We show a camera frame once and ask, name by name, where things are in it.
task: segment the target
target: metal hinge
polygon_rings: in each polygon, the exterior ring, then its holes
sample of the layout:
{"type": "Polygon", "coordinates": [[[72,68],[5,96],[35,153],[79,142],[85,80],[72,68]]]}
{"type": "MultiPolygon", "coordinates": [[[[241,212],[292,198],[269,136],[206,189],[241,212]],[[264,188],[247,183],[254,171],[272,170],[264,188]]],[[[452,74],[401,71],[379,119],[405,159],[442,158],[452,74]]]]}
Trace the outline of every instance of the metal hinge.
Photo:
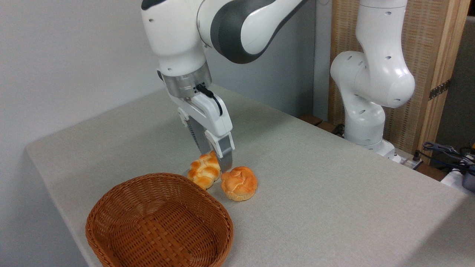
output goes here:
{"type": "Polygon", "coordinates": [[[436,88],[430,90],[430,93],[429,93],[429,100],[437,97],[438,95],[440,95],[441,93],[445,92],[448,87],[450,86],[450,81],[451,79],[449,79],[448,81],[444,82],[443,84],[437,86],[436,88]]]}

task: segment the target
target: golden brown bread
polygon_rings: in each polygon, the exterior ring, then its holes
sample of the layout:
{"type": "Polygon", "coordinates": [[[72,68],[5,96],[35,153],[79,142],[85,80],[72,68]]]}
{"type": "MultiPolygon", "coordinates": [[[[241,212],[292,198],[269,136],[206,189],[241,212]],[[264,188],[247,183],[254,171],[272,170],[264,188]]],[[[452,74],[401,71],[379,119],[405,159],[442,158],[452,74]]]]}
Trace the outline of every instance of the golden brown bread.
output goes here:
{"type": "Polygon", "coordinates": [[[257,189],[257,178],[250,168],[236,167],[221,175],[221,189],[226,197],[235,201],[248,200],[257,189]]]}
{"type": "Polygon", "coordinates": [[[219,178],[221,167],[214,151],[201,155],[193,161],[188,172],[188,179],[199,185],[202,189],[210,188],[214,181],[219,178]]]}

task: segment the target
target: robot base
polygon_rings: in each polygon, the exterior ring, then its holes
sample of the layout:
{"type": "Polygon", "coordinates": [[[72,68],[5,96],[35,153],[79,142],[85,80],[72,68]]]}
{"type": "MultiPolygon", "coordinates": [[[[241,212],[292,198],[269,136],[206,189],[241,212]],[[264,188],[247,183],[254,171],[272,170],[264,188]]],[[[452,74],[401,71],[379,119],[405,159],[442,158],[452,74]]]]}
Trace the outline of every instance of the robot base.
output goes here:
{"type": "Polygon", "coordinates": [[[379,143],[373,145],[362,145],[362,147],[397,163],[401,162],[401,157],[396,154],[394,145],[386,140],[381,140],[379,143]]]}

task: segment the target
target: white wall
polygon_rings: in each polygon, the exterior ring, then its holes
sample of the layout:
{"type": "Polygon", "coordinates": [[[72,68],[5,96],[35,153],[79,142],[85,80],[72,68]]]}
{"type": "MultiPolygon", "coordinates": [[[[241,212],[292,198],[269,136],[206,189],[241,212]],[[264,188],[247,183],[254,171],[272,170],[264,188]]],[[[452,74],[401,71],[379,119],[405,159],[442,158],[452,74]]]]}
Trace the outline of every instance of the white wall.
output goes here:
{"type": "MultiPolygon", "coordinates": [[[[162,88],[140,2],[0,0],[0,266],[85,264],[23,151],[162,88]]],[[[314,7],[254,63],[210,52],[214,82],[293,115],[311,112],[314,7]]]]}

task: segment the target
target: black cable bundle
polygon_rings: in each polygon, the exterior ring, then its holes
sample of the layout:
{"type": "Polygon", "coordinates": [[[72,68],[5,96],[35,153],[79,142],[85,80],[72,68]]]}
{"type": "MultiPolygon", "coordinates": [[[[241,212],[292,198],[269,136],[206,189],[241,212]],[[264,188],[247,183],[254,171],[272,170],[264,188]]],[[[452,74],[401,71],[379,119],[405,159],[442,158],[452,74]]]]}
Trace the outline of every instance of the black cable bundle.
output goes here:
{"type": "Polygon", "coordinates": [[[429,156],[427,154],[424,154],[423,152],[417,150],[417,152],[419,152],[421,155],[423,155],[427,158],[430,158],[431,160],[433,160],[436,163],[439,163],[439,164],[442,164],[446,167],[458,170],[462,174],[469,173],[471,175],[475,175],[475,171],[474,171],[474,167],[473,167],[473,165],[475,165],[475,161],[468,158],[468,157],[462,156],[453,147],[451,147],[449,145],[440,145],[440,144],[432,143],[432,142],[425,142],[423,144],[423,147],[424,147],[423,148],[424,151],[434,151],[434,152],[437,152],[437,154],[435,154],[433,157],[431,157],[431,156],[429,156]],[[454,159],[455,162],[454,163],[448,163],[448,162],[444,162],[444,161],[441,161],[441,160],[435,158],[436,156],[441,155],[441,154],[444,154],[444,155],[448,156],[449,158],[454,159]]]}

